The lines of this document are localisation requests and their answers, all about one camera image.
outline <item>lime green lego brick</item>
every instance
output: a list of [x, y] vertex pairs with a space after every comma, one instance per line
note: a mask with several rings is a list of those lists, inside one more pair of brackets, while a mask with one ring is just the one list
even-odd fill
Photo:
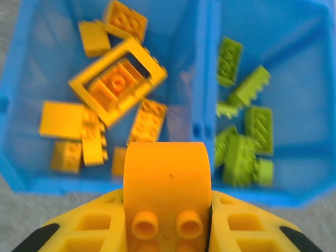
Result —
[[271, 75], [259, 66], [229, 97], [227, 103], [235, 107], [248, 107], [257, 99], [258, 93], [269, 84]]
[[238, 135], [238, 131], [234, 125], [229, 126], [216, 136], [216, 142], [215, 142], [216, 168], [220, 167], [226, 159], [227, 149], [229, 146], [229, 139], [231, 135]]
[[271, 160], [258, 159], [254, 163], [254, 181], [262, 186], [273, 185], [274, 164]]
[[245, 134], [255, 139], [257, 155], [273, 155], [272, 110], [252, 106], [245, 113]]
[[218, 117], [225, 115], [229, 119], [232, 117], [237, 117], [239, 114], [239, 109], [237, 107], [231, 106], [223, 101], [218, 102], [216, 106], [216, 114]]
[[254, 178], [255, 160], [253, 139], [242, 135], [231, 135], [223, 181], [232, 186], [249, 186]]
[[231, 87], [236, 83], [239, 62], [244, 47], [227, 37], [223, 38], [219, 49], [218, 83], [224, 87]]

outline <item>blue plastic bin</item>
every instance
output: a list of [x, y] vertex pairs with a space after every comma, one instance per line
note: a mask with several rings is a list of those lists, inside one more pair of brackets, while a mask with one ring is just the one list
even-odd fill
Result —
[[[216, 101], [229, 92], [215, 76], [222, 36], [245, 47], [238, 82], [259, 64], [272, 74], [255, 104], [274, 111], [274, 187], [227, 187], [213, 170], [215, 190], [248, 202], [294, 206], [335, 184], [332, 1], [121, 2], [149, 19], [144, 46], [169, 73], [149, 96], [169, 109], [160, 141], [203, 141], [213, 165], [216, 133], [231, 123], [242, 132], [242, 113], [233, 121], [215, 117]], [[102, 194], [122, 186], [111, 177], [111, 160], [114, 147], [125, 145], [136, 108], [106, 134], [110, 161], [80, 175], [52, 172], [54, 140], [38, 135], [44, 100], [79, 102], [67, 82], [93, 60], [85, 56], [77, 22], [101, 18], [107, 3], [22, 1], [0, 87], [0, 172], [15, 192]]]

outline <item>floor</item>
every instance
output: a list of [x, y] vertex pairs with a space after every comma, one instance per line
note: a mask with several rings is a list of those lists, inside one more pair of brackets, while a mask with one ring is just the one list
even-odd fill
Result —
[[[15, 24], [19, 0], [0, 0], [0, 76]], [[48, 219], [94, 199], [92, 195], [40, 197], [13, 194], [0, 176], [0, 252], [12, 251]], [[324, 252], [336, 248], [336, 193], [300, 210], [264, 209], [298, 225]]]

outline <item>orange curved lego piece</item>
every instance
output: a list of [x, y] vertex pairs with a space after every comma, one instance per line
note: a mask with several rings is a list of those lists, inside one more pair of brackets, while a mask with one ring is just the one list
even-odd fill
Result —
[[129, 252], [205, 251], [211, 173], [204, 144], [130, 143], [123, 202]]

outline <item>green slope brick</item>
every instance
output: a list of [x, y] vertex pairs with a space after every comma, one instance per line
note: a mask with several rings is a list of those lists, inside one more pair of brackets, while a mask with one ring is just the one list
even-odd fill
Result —
[[227, 103], [234, 107], [248, 107], [257, 99], [258, 93], [269, 84], [271, 75], [259, 66], [239, 87], [228, 97]]
[[238, 116], [239, 109], [237, 107], [233, 107], [221, 101], [217, 103], [216, 114], [218, 117], [222, 117], [222, 115], [225, 115], [229, 119], [232, 119], [232, 117]]
[[232, 135], [229, 140], [223, 181], [232, 186], [249, 186], [254, 180], [253, 164], [256, 160], [253, 139]]
[[274, 164], [271, 160], [258, 159], [254, 163], [254, 181], [262, 186], [273, 185]]
[[257, 155], [273, 155], [273, 119], [270, 108], [252, 106], [245, 113], [245, 134], [255, 139]]
[[227, 154], [227, 148], [229, 145], [229, 138], [231, 135], [238, 135], [238, 131], [234, 125], [229, 126], [216, 136], [215, 142], [215, 167], [220, 167]]
[[218, 83], [224, 87], [231, 87], [236, 83], [237, 73], [243, 46], [230, 39], [223, 38], [219, 49]]

